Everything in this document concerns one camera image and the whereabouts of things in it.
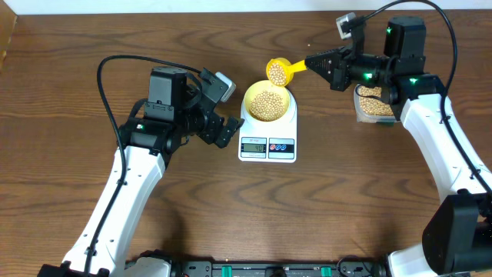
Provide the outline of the yellow measuring scoop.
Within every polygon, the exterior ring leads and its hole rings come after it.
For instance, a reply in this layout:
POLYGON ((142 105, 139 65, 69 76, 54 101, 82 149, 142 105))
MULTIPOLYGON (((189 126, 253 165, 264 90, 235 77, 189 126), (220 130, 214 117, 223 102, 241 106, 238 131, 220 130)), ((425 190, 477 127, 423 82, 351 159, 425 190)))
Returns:
POLYGON ((304 60, 291 64, 286 58, 273 58, 266 66, 268 80, 279 87, 288 85, 295 73, 306 70, 304 60))

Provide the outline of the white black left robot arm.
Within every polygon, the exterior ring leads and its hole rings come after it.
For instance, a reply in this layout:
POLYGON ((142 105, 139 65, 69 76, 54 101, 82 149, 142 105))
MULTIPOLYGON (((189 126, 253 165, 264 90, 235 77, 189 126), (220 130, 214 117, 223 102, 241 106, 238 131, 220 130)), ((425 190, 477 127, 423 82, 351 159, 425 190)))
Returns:
POLYGON ((243 122, 215 113, 236 85, 220 72, 197 76, 176 67, 151 71, 147 98, 138 100, 117 131, 118 149, 106 186, 88 224, 61 265, 43 265, 40 276, 172 276, 171 262, 154 253, 127 262, 149 196, 172 155, 197 135, 226 147, 243 122))

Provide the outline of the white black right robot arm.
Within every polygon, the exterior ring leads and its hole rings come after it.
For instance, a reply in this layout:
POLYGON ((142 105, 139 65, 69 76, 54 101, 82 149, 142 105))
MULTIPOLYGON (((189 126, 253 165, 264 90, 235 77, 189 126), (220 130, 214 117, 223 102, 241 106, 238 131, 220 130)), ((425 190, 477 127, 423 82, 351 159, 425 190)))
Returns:
POLYGON ((387 257, 390 276, 446 276, 491 267, 491 173, 459 126, 442 81, 424 71, 426 28, 421 18, 387 24, 383 55, 364 52, 365 20, 337 20, 347 46, 308 56, 307 68, 333 90, 353 83, 381 89, 380 100, 417 143, 434 177, 440 206, 421 242, 387 257))

